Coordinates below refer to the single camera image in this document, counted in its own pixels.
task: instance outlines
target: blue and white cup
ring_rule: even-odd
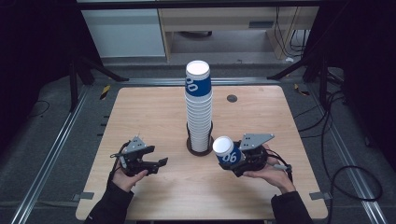
[[[219,163],[234,165],[243,159],[243,154],[233,140],[228,136],[218,137],[213,143],[213,150],[218,157]]]
[[[191,149],[206,151],[212,122],[212,84],[206,62],[193,61],[187,64],[185,97]]]

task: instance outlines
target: blue cup label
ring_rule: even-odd
[[[218,155],[216,156],[218,157],[220,163],[234,165],[241,161],[242,152],[241,150],[239,150],[238,147],[234,146],[233,151],[231,151],[229,154],[223,157],[220,157]]]
[[[203,80],[192,80],[186,77],[186,92],[195,97],[205,96],[212,90],[210,76]]]

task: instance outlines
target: person's right hand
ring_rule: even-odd
[[[270,149],[266,144],[263,144],[263,146],[266,149]],[[273,165],[279,164],[279,161],[273,157],[268,157],[267,162]],[[296,188],[289,180],[288,174],[284,170],[276,169],[270,164],[266,164],[260,171],[246,171],[244,176],[262,178],[269,184],[278,187],[282,194],[295,191]]]

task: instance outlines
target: person's left hand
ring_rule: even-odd
[[[113,176],[113,183],[125,192],[129,192],[132,187],[135,186],[139,180],[143,179],[148,172],[149,171],[144,170],[135,176],[128,176],[121,170],[119,161],[117,163],[116,172]]]

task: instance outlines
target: black sleeve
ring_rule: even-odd
[[[91,210],[84,224],[122,224],[134,194],[109,181],[102,199]]]
[[[274,196],[271,200],[271,204],[276,224],[314,223],[297,191]]]

